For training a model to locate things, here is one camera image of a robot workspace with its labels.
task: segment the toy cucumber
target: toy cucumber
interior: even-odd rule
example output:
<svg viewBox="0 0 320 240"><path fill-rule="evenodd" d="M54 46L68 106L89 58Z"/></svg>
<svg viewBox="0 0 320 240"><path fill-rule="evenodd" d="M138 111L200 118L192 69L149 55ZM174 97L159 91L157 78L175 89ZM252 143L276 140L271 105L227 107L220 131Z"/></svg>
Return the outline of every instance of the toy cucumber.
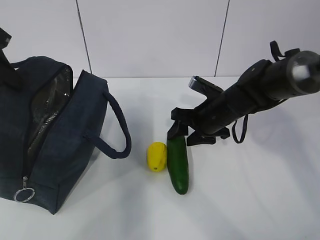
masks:
<svg viewBox="0 0 320 240"><path fill-rule="evenodd" d="M185 136L168 139L167 167L175 191L184 195L189 188L189 164Z"/></svg>

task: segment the silver metal ring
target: silver metal ring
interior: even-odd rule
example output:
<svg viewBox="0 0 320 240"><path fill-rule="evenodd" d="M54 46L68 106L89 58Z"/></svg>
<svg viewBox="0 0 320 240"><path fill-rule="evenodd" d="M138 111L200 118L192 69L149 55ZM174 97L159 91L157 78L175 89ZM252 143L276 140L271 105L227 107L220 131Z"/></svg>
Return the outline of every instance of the silver metal ring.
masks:
<svg viewBox="0 0 320 240"><path fill-rule="evenodd" d="M32 191L31 196L28 197L27 199L23 200L23 201L17 200L17 196L18 196L21 192L26 191L26 190L31 190L31 191ZM35 196L35 194L36 194L36 191L35 191L32 187L26 187L26 188L22 188L22 189L18 190L18 191L15 193L15 195L13 196L13 199L14 199L14 201L17 202L17 203L26 203L26 202L30 201L30 200Z"/></svg>

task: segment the white table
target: white table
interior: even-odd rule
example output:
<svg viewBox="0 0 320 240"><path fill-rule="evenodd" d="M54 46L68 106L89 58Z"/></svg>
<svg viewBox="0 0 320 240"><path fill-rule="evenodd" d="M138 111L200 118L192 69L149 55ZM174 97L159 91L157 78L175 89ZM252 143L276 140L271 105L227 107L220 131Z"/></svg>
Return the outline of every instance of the white table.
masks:
<svg viewBox="0 0 320 240"><path fill-rule="evenodd" d="M213 82L225 89L236 80ZM188 148L191 185L180 196L167 170L147 169L146 150L166 141L174 107L205 98L188 88L189 78L108 82L127 119L131 155L112 160L95 151L56 215L0 199L1 240L319 239L320 94L250 116L243 144L228 138ZM109 107L102 137L121 149L120 132Z"/></svg>

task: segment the bag handle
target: bag handle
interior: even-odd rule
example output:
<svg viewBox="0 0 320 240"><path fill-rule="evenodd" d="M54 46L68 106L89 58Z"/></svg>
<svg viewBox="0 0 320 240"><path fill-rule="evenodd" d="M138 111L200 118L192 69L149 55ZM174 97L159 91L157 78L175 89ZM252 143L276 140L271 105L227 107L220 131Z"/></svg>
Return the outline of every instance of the bag handle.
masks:
<svg viewBox="0 0 320 240"><path fill-rule="evenodd" d="M109 146L105 141L103 141L100 137L96 136L94 133L90 131L87 131L84 137L110 158L124 159L129 156L132 148L131 136L128 130L127 122L126 122L124 113L122 112L117 100L107 91L103 92L103 96L110 103L110 106L114 111L116 118L118 119L120 127L125 136L126 147L122 152L116 151L111 146Z"/></svg>

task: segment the white surface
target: white surface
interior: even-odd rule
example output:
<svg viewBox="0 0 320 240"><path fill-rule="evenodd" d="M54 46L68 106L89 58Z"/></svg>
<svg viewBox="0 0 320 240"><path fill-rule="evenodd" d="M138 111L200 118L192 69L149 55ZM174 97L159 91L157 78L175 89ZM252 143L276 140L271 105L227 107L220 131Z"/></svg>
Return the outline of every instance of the white surface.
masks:
<svg viewBox="0 0 320 240"><path fill-rule="evenodd" d="M74 76L89 65L74 0L1 0L0 28L11 36L11 62L47 56L70 65Z"/></svg>
<svg viewBox="0 0 320 240"><path fill-rule="evenodd" d="M213 76L228 0L79 0L92 71Z"/></svg>
<svg viewBox="0 0 320 240"><path fill-rule="evenodd" d="M237 78L215 78L224 89ZM243 144L232 138L188 148L190 190L175 193L168 171L152 173L146 150L166 141L174 107L204 98L189 78L110 79L132 136L132 152L95 151L90 168L54 216L0 199L1 240L318 240L320 94L251 115ZM111 108L102 137L125 140Z"/></svg>
<svg viewBox="0 0 320 240"><path fill-rule="evenodd" d="M239 76L280 50L320 53L319 0L231 0L216 76Z"/></svg>

